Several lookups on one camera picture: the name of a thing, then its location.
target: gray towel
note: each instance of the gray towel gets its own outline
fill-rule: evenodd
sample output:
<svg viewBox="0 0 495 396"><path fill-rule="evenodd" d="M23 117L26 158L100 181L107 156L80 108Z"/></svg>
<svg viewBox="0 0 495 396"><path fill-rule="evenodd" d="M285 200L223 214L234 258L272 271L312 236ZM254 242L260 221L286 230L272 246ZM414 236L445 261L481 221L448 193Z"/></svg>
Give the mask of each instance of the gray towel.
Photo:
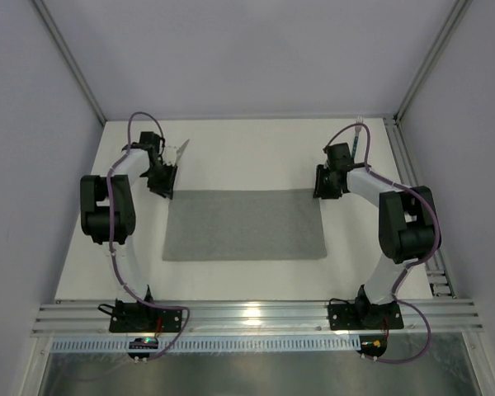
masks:
<svg viewBox="0 0 495 396"><path fill-rule="evenodd" d="M312 260L327 256L312 190L176 191L163 260Z"/></svg>

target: white table surface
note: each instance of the white table surface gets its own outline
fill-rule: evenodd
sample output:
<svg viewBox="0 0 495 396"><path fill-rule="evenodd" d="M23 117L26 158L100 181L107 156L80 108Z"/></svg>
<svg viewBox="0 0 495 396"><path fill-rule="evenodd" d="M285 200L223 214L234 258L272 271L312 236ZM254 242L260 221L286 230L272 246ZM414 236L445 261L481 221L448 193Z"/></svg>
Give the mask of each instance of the white table surface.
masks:
<svg viewBox="0 0 495 396"><path fill-rule="evenodd" d="M353 120L191 120L163 121L167 144L191 139L177 173L175 190L289 190L314 188L322 148ZM398 181L381 119L365 120L372 132L370 163ZM133 124L133 141L152 122ZM106 173L125 145L126 122L106 124L92 174ZM353 131L338 140L351 145ZM365 151L360 137L358 159ZM155 299L308 300L353 299L380 258L378 210L352 194L322 200L328 256L322 260L259 262L164 262L163 241L169 201L149 192L146 179L132 187L137 258ZM398 296L429 299L425 268L408 276ZM56 299L114 299L116 285L99 245L83 234L78 219Z"/></svg>

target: white cable carrier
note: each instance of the white cable carrier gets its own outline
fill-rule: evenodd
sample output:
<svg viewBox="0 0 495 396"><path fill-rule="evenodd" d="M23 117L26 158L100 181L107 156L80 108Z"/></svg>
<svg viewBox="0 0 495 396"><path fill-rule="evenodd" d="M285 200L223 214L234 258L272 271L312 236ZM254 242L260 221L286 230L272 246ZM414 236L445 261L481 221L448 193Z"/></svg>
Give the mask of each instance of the white cable carrier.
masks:
<svg viewBox="0 0 495 396"><path fill-rule="evenodd" d="M130 350L135 337L56 337L51 353L124 353ZM161 351L172 340L162 335L158 348L143 350ZM357 351L360 338L357 335L317 336L255 336L255 337L188 337L178 340L168 353L238 353L238 352L289 352L289 351Z"/></svg>

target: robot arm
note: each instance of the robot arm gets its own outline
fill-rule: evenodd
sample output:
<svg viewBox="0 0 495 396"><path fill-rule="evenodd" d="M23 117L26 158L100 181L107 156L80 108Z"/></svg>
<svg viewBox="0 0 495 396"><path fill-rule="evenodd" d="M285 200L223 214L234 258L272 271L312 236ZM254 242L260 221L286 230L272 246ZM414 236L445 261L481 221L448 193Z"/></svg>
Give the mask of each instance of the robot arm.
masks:
<svg viewBox="0 0 495 396"><path fill-rule="evenodd" d="M164 151L164 142L159 135L142 132L139 142L131 145L129 155L115 169L111 178L115 204L114 244L118 269L127 286L142 299L147 297L149 287L141 274L134 252L132 234L135 230L135 210L130 188L140 177L147 177L147 187L151 192L164 198L172 198L177 156L176 153L172 156ZM105 255L109 257L109 207L99 205L106 201L107 197L106 173L88 175L81 179L82 231L90 235L94 243L99 243ZM117 298L121 301L132 301L120 285Z"/></svg>
<svg viewBox="0 0 495 396"><path fill-rule="evenodd" d="M384 318L389 319L390 328L402 328L403 321L391 320L391 316L401 318L394 291L410 271L411 264L431 251L435 241L432 218L422 203L407 191L373 177L363 163L354 163L348 144L334 144L325 152L328 160L317 166L313 196L339 199L346 193L354 193L377 206L379 245L383 252L371 278L358 290L351 307L355 320L334 320L332 330L381 329ZM429 188L411 189L434 210Z"/></svg>

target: glass panel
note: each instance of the glass panel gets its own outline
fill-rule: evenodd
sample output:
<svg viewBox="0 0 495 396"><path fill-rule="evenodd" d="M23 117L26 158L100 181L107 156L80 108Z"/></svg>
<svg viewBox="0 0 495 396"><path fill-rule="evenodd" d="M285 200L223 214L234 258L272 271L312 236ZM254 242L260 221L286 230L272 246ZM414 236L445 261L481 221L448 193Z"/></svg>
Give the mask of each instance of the glass panel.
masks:
<svg viewBox="0 0 495 396"><path fill-rule="evenodd" d="M424 334L394 335L384 357L420 351ZM100 379L82 382L120 365ZM135 365L115 354L53 354L40 396L130 395L480 395L461 334L435 334L430 351L406 365L356 352L167 355Z"/></svg>

